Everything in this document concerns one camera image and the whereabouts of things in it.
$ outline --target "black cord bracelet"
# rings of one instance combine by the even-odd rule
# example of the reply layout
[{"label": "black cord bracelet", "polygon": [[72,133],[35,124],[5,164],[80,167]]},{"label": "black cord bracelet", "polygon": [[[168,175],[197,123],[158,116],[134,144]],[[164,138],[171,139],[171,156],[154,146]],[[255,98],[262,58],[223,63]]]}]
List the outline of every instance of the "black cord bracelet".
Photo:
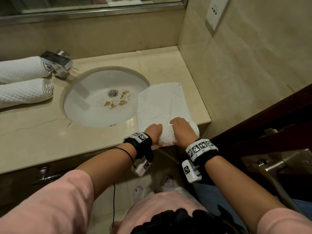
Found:
[{"label": "black cord bracelet", "polygon": [[133,158],[132,158],[132,156],[130,155],[130,153],[128,153],[127,150],[125,150],[125,149],[123,149],[123,148],[119,148],[119,147],[114,147],[114,148],[111,148],[111,149],[120,149],[120,150],[126,152],[126,153],[129,155],[129,157],[131,158],[133,167],[136,168],[135,163],[134,163],[134,161],[133,161]]}]

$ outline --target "backsplash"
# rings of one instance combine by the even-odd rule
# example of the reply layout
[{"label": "backsplash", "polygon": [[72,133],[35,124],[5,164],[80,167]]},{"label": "backsplash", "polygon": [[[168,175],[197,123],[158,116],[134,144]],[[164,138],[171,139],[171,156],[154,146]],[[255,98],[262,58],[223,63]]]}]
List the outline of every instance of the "backsplash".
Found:
[{"label": "backsplash", "polygon": [[181,55],[212,118],[212,138],[312,83],[310,0],[231,0],[212,37],[211,0],[189,0]]},{"label": "backsplash", "polygon": [[0,26],[0,61],[45,50],[62,49],[78,59],[175,46],[184,14],[176,10]]}]

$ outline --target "pink sleeve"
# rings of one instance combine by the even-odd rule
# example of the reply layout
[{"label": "pink sleeve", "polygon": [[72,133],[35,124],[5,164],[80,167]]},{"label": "pink sleeve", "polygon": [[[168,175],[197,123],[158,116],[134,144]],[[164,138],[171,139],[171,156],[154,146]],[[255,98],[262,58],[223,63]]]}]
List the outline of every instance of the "pink sleeve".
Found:
[{"label": "pink sleeve", "polygon": [[0,218],[0,232],[86,233],[93,201],[91,178],[73,170]]},{"label": "pink sleeve", "polygon": [[303,215],[287,208],[267,212],[258,224],[257,234],[306,234],[312,233],[312,222]]}]

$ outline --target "hand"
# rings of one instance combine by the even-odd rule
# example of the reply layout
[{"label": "hand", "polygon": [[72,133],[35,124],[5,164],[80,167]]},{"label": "hand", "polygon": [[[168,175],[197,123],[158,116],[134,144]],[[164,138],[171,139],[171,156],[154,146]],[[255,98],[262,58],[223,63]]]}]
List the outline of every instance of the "hand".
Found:
[{"label": "hand", "polygon": [[174,144],[177,146],[187,149],[190,144],[198,139],[194,130],[184,118],[176,117],[170,121],[170,124],[172,124],[174,129],[174,135],[176,137]]},{"label": "hand", "polygon": [[146,128],[144,133],[147,133],[153,141],[153,145],[163,146],[163,143],[159,141],[160,134],[162,133],[162,124],[152,124]]}]

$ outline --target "black cable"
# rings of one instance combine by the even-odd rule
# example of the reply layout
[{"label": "black cable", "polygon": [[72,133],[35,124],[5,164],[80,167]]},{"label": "black cable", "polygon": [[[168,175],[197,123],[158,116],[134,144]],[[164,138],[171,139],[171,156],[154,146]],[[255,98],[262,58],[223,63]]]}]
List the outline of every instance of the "black cable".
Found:
[{"label": "black cable", "polygon": [[132,158],[132,156],[130,155],[130,153],[128,153],[128,151],[127,151],[127,150],[125,150],[125,149],[123,149],[123,148],[119,148],[119,147],[114,147],[114,148],[111,148],[111,149],[120,149],[120,150],[122,150],[122,151],[126,152],[126,153],[129,155],[129,157],[131,158],[131,161],[132,161],[133,167],[134,167],[134,168],[136,168],[135,163],[134,163],[134,161],[133,161],[133,158]]},{"label": "black cable", "polygon": [[112,225],[112,228],[114,227],[114,220],[115,220],[115,191],[116,191],[115,183],[113,183],[113,185],[114,185],[114,197],[113,197],[113,210],[114,210],[114,213],[113,213],[113,225]]}]

